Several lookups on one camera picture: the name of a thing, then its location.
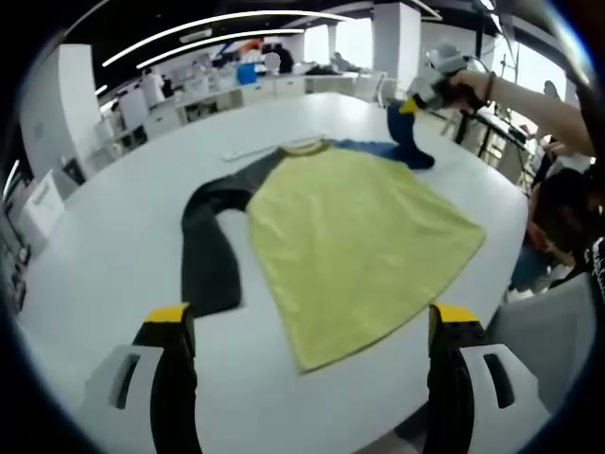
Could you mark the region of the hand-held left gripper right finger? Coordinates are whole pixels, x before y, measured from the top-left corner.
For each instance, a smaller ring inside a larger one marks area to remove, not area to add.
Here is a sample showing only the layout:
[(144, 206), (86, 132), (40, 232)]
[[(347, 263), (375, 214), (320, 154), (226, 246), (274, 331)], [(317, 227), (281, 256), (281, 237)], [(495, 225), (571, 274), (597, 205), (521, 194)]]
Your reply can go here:
[(518, 453), (539, 428), (536, 376), (463, 306), (430, 307), (429, 453)]

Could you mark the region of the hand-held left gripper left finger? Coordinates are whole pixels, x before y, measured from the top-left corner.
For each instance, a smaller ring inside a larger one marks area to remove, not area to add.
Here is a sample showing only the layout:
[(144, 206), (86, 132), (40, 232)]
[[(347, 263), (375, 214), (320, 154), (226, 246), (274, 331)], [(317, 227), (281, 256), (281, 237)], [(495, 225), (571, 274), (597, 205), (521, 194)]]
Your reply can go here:
[(80, 426), (104, 453), (195, 453), (197, 374), (190, 305), (150, 312), (86, 380)]

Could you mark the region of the person's right hand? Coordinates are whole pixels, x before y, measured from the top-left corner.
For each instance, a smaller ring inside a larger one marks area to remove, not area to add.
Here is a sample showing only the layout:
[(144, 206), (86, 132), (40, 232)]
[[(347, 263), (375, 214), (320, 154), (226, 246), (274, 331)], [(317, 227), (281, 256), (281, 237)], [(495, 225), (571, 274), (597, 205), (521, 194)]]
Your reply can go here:
[(494, 72), (460, 70), (447, 79), (452, 95), (444, 106), (468, 113), (478, 111), (490, 103), (494, 79)]

